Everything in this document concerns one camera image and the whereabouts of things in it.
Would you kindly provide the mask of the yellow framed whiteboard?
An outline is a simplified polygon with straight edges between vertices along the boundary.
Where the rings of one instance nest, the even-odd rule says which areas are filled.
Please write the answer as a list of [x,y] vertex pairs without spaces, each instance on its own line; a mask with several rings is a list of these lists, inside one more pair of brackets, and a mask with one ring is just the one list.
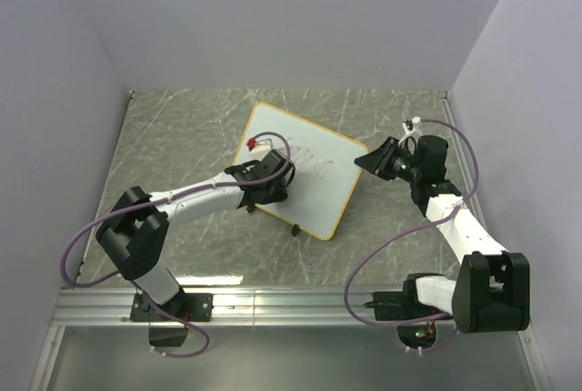
[[319,240],[330,239],[362,172],[354,160],[367,154],[368,147],[303,117],[259,103],[247,121],[235,164],[251,159],[246,143],[265,131],[276,132],[288,142],[296,174],[286,201],[259,208]]

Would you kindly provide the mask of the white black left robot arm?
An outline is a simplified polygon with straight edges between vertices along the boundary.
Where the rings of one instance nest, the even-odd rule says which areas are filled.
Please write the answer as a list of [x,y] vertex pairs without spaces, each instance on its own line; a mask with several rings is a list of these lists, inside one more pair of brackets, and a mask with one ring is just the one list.
[[186,293],[161,263],[170,229],[226,210],[283,202],[295,172],[295,165],[272,149],[260,160],[231,165],[190,187],[147,193],[134,186],[116,202],[95,239],[121,276],[149,296],[156,314],[184,319],[190,312]]

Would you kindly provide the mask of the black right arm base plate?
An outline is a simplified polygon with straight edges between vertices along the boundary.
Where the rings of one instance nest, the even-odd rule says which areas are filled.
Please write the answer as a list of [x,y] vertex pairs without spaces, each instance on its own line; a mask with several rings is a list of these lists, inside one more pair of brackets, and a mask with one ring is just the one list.
[[401,291],[376,291],[371,300],[364,303],[364,308],[371,309],[378,322],[404,321],[411,317]]

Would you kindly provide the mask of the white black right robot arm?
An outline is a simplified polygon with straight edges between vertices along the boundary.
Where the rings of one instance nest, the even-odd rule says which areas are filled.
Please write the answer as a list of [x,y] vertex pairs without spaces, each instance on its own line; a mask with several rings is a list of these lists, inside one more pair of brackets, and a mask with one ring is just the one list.
[[447,152],[448,143],[439,136],[419,137],[413,150],[389,137],[354,161],[382,180],[407,182],[413,203],[460,264],[455,280],[439,274],[408,276],[401,306],[414,318],[446,313],[463,333],[522,331],[530,322],[530,264],[523,254],[500,245],[467,208],[447,179]]

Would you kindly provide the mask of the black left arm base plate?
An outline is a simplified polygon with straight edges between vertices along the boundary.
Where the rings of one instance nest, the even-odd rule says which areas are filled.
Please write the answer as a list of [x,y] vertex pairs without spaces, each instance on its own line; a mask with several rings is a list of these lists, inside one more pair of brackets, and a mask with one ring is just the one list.
[[[209,322],[212,315],[213,295],[210,293],[185,293],[159,306],[167,315],[195,323]],[[129,316],[131,322],[169,321],[160,315],[148,302],[144,294],[135,294]]]

